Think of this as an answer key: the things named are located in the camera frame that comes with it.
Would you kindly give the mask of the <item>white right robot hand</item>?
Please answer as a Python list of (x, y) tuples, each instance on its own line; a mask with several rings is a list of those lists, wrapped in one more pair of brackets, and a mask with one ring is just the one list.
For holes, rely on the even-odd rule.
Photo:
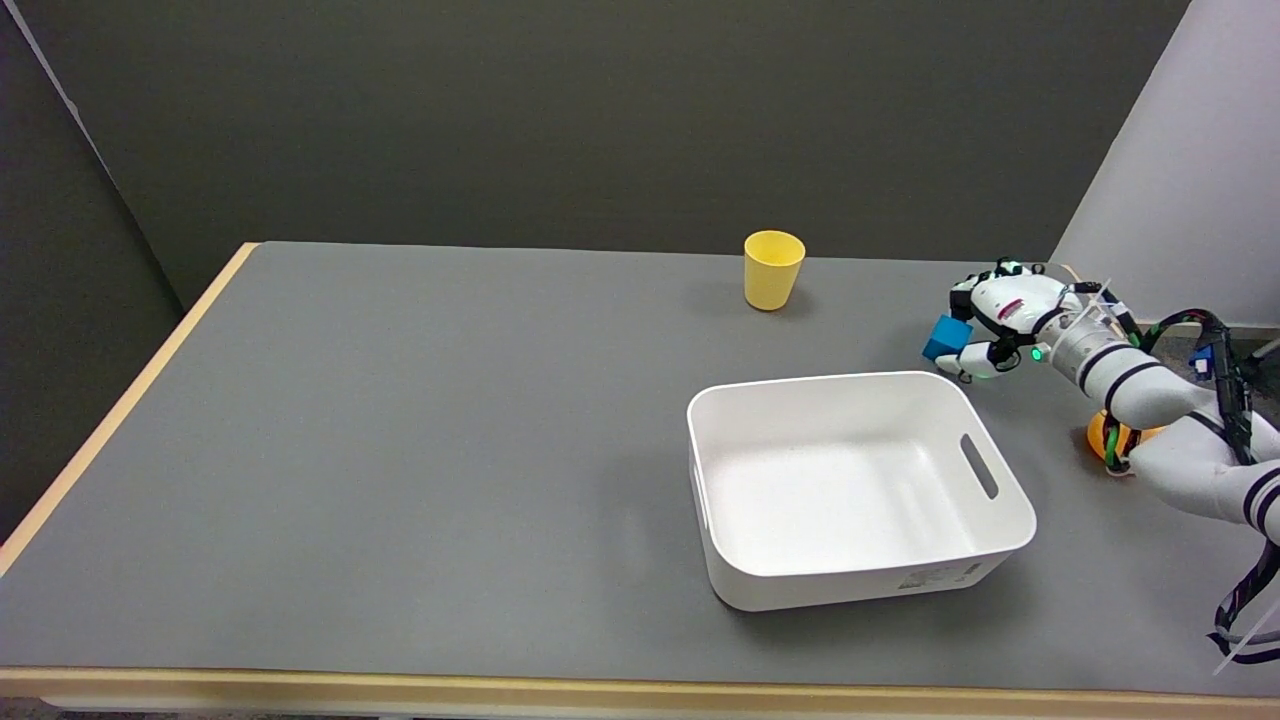
[(1038, 333), (1052, 320), (1083, 307), (1070, 286), (1042, 266), (1001, 259), (948, 291), (948, 314), (934, 327), (925, 356), (960, 380), (995, 378), (1015, 369), (1021, 350), (1038, 345)]

